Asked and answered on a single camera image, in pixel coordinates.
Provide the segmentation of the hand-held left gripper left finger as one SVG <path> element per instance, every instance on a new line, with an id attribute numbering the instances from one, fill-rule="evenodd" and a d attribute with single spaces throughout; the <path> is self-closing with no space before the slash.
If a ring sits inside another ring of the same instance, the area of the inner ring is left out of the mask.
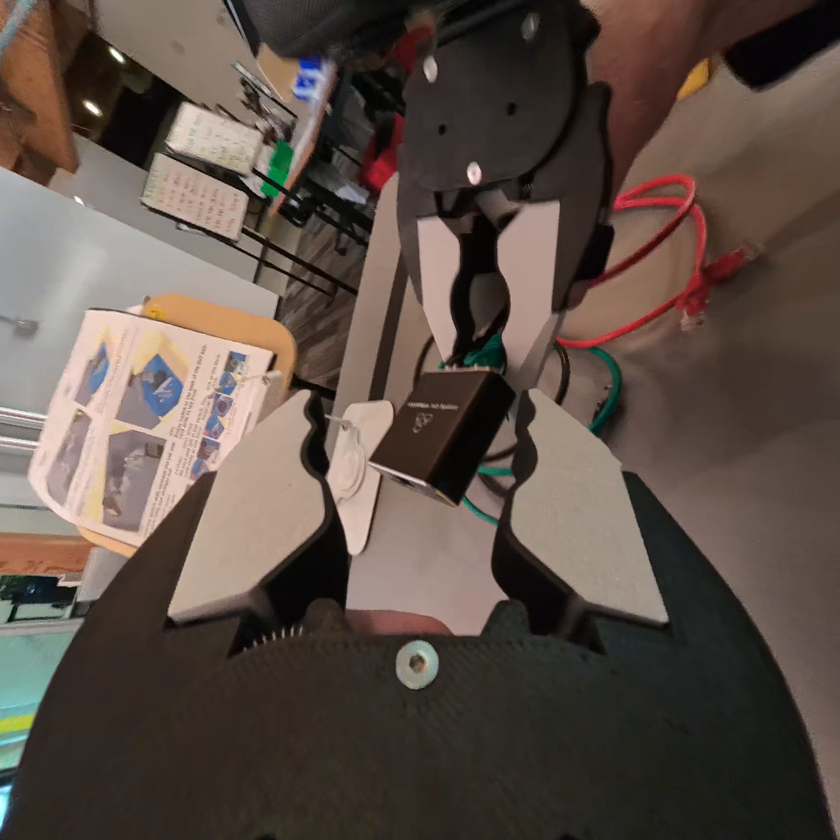
<path id="1" fill-rule="evenodd" d="M 310 604 L 346 606 L 349 552 L 328 486 L 321 397 L 301 391 L 214 475 L 168 608 L 177 624 L 249 614 L 293 624 Z"/>

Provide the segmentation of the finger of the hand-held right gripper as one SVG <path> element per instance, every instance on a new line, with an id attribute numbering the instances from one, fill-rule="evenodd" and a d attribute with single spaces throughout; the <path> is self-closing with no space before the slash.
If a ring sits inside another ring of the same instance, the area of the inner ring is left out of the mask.
<path id="1" fill-rule="evenodd" d="M 521 394 L 537 385 L 561 323 L 553 305 L 560 204 L 484 198 L 482 213 L 497 233 L 497 266 L 482 277 L 482 326 L 508 305 L 506 378 Z"/>
<path id="2" fill-rule="evenodd" d="M 470 261 L 476 219 L 426 217 L 417 221 L 421 306 L 442 361 L 458 352 L 459 340 L 472 340 L 475 316 Z"/>

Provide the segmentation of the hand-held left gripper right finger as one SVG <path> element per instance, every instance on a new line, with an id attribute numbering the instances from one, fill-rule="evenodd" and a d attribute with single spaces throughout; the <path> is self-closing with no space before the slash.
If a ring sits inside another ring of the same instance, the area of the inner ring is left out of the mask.
<path id="1" fill-rule="evenodd" d="M 577 625 L 587 614 L 666 625 L 621 462 L 536 388 L 521 395 L 516 435 L 492 547 L 499 587 L 531 625 Z"/>

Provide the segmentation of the black ethernet splitter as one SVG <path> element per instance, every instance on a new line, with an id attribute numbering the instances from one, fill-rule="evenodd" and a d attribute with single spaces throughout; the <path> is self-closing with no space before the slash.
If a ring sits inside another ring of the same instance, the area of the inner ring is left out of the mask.
<path id="1" fill-rule="evenodd" d="M 378 473 L 457 507 L 515 401 L 498 372 L 423 373 L 368 457 Z"/>

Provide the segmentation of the person's right forearm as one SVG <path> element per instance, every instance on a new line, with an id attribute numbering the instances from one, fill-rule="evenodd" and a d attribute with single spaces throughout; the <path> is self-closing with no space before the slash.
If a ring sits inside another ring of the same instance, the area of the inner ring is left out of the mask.
<path id="1" fill-rule="evenodd" d="M 723 59 L 736 78 L 758 91 L 783 81 L 838 42 L 839 2 L 820 1 L 740 40 Z"/>

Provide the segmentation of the person's right hand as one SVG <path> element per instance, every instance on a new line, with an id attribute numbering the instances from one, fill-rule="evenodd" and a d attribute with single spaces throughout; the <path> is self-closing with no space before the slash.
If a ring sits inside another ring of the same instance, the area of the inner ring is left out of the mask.
<path id="1" fill-rule="evenodd" d="M 600 27 L 588 56 L 594 81 L 612 92 L 607 117 L 617 193 L 666 121 L 690 71 L 743 36 L 751 2 L 584 2 Z"/>

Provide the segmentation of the red bag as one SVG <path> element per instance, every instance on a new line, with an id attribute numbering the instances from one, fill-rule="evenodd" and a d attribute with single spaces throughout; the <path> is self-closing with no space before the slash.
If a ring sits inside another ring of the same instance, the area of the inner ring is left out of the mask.
<path id="1" fill-rule="evenodd" d="M 373 196 L 379 196 L 397 171 L 397 150 L 403 141 L 403 124 L 396 122 L 390 132 L 375 133 L 369 141 L 360 169 L 360 181 Z"/>

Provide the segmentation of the printed instruction sheet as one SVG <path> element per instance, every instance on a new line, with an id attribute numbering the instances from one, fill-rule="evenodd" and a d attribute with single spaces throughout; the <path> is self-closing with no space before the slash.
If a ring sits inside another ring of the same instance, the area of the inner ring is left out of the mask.
<path id="1" fill-rule="evenodd" d="M 141 543 L 256 425 L 274 351 L 89 309 L 28 481 L 66 522 Z"/>

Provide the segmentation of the instruction sheet on wooden stand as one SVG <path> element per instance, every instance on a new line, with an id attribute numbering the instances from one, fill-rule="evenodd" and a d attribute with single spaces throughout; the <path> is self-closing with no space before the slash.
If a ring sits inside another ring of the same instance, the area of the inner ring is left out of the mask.
<path id="1" fill-rule="evenodd" d="M 116 311 L 138 314 L 146 319 L 274 351 L 276 357 L 266 376 L 267 393 L 258 410 L 256 424 L 286 401 L 291 388 L 291 376 L 298 360 L 298 351 L 289 330 L 282 327 L 277 320 L 173 292 L 147 297 L 137 308 L 130 311 Z M 130 557 L 137 550 L 131 550 L 130 546 L 105 539 L 96 533 L 75 528 L 80 537 L 95 547 L 113 551 L 122 557 Z"/>

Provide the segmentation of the green bin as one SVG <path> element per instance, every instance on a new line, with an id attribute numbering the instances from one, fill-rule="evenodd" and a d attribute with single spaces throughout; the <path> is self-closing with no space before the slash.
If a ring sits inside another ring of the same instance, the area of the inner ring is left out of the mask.
<path id="1" fill-rule="evenodd" d="M 257 162 L 257 169 L 267 175 L 270 182 L 287 187 L 287 178 L 294 161 L 294 150 L 284 140 L 278 140 L 272 146 L 264 145 Z"/>

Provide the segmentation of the yellow plastic bin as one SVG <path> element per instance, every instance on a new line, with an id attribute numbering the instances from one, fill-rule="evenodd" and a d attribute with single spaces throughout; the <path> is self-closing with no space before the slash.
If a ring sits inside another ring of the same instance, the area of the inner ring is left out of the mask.
<path id="1" fill-rule="evenodd" d="M 676 101 L 682 102 L 705 88 L 711 80 L 712 72 L 713 63 L 711 59 L 706 58 L 697 63 L 680 87 Z"/>

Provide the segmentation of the wooden beam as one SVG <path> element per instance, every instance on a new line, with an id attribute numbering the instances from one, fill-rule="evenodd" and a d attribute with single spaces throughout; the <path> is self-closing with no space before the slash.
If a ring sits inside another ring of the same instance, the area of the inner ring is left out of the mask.
<path id="1" fill-rule="evenodd" d="M 92 545 L 82 537 L 1 533 L 1 575 L 61 576 L 84 571 Z"/>

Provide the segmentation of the silver metal pipes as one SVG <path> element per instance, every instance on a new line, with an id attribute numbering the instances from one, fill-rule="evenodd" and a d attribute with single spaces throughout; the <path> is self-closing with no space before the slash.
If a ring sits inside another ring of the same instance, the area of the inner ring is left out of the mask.
<path id="1" fill-rule="evenodd" d="M 39 437 L 47 415 L 1 406 L 1 454 L 31 457 L 39 446 Z"/>

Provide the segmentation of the white chart board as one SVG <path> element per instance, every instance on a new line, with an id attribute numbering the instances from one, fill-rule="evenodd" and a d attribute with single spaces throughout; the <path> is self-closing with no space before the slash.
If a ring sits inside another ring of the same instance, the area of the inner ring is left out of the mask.
<path id="1" fill-rule="evenodd" d="M 249 196 L 223 181 L 157 152 L 140 196 L 152 212 L 206 234 L 237 243 L 243 233 Z"/>
<path id="2" fill-rule="evenodd" d="M 180 104 L 165 138 L 170 152 L 237 175 L 251 175 L 262 142 L 258 129 L 189 101 Z"/>

